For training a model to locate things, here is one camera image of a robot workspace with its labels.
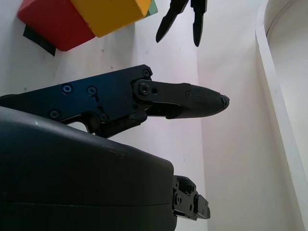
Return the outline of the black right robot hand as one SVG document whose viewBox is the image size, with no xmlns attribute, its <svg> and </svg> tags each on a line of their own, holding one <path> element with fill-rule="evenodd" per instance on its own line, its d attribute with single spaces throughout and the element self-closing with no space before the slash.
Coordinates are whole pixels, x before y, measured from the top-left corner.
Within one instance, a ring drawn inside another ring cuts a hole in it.
<svg viewBox="0 0 308 231">
<path fill-rule="evenodd" d="M 212 116 L 230 100 L 151 76 L 139 65 L 1 97 L 1 230 L 173 231 L 180 217 L 210 218 L 169 161 L 111 137 L 150 116 Z"/>
</svg>

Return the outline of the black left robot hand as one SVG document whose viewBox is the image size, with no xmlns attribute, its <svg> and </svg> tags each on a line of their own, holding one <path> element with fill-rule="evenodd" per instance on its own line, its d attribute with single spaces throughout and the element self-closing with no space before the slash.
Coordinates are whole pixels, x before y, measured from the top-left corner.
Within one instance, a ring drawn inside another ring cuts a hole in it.
<svg viewBox="0 0 308 231">
<path fill-rule="evenodd" d="M 170 1 L 169 10 L 162 18 L 162 21 L 156 33 L 155 40 L 157 43 L 159 43 L 170 30 L 177 16 L 183 13 L 188 2 L 188 0 Z M 193 41 L 195 46 L 199 47 L 203 33 L 204 14 L 207 11 L 207 0 L 191 0 L 190 3 L 191 8 L 194 11 L 194 23 L 192 26 Z"/>
</svg>

